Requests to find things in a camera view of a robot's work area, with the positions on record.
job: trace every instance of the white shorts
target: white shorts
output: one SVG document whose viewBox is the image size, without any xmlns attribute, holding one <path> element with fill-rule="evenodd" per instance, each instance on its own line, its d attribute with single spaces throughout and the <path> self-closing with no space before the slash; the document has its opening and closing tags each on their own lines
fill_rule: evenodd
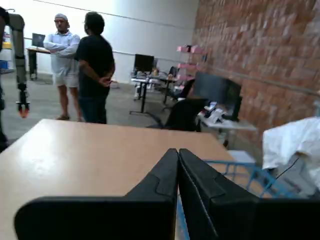
<svg viewBox="0 0 320 240">
<path fill-rule="evenodd" d="M 57 87 L 66 85 L 68 88 L 77 88 L 79 86 L 79 79 L 77 75 L 53 75 L 53 84 Z"/>
</svg>

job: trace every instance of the black office chair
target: black office chair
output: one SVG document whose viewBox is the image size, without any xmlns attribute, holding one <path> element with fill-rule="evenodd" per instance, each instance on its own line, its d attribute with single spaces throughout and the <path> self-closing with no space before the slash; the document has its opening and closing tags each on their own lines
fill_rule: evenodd
<svg viewBox="0 0 320 240">
<path fill-rule="evenodd" d="M 168 91 L 167 95 L 170 96 L 173 101 L 178 101 L 179 98 L 184 98 L 186 99 L 192 86 L 195 83 L 195 79 L 191 79 L 189 81 L 187 81 L 184 85 L 184 88 L 182 89 L 182 91 L 172 91 L 171 89 Z M 173 106 L 165 106 L 162 111 L 166 110 L 166 109 L 172 109 Z"/>
<path fill-rule="evenodd" d="M 161 122 L 160 118 L 152 115 L 157 124 L 148 126 L 148 128 L 200 132 L 200 129 L 196 125 L 196 117 L 207 103 L 207 99 L 193 98 L 178 101 L 173 106 L 165 124 Z"/>
<path fill-rule="evenodd" d="M 179 72 L 179 69 L 175 66 L 172 66 L 169 70 L 169 74 L 172 74 L 172 76 L 175 78 L 177 76 L 177 73 Z"/>
</svg>

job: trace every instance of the sandal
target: sandal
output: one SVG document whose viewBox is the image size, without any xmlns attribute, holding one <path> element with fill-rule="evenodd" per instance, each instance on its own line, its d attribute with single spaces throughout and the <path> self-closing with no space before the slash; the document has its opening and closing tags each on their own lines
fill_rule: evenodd
<svg viewBox="0 0 320 240">
<path fill-rule="evenodd" d="M 70 117 L 69 117 L 69 115 L 60 115 L 56 118 L 56 120 L 68 121 L 68 120 L 70 120 Z"/>
</svg>

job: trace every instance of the wooden table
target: wooden table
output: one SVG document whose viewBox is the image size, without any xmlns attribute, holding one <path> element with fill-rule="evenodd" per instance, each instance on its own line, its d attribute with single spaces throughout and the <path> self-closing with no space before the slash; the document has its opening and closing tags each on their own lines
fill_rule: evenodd
<svg viewBox="0 0 320 240">
<path fill-rule="evenodd" d="M 29 74 L 31 80 L 38 78 L 37 71 L 37 53 L 40 54 L 51 54 L 50 51 L 43 48 L 27 47 L 28 59 L 29 59 Z"/>
<path fill-rule="evenodd" d="M 125 195 L 168 148 L 233 160 L 210 133 L 41 120 L 0 154 L 0 239 L 16 239 L 15 213 L 32 199 Z"/>
</svg>

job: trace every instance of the hands behind back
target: hands behind back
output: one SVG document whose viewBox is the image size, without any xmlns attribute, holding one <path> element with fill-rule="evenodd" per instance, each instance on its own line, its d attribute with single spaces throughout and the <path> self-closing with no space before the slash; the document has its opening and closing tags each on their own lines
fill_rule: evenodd
<svg viewBox="0 0 320 240">
<path fill-rule="evenodd" d="M 102 86 L 104 86 L 105 88 L 108 88 L 108 87 L 110 87 L 110 84 L 112 83 L 111 77 L 110 76 L 101 77 L 99 79 L 99 83 Z"/>
</svg>

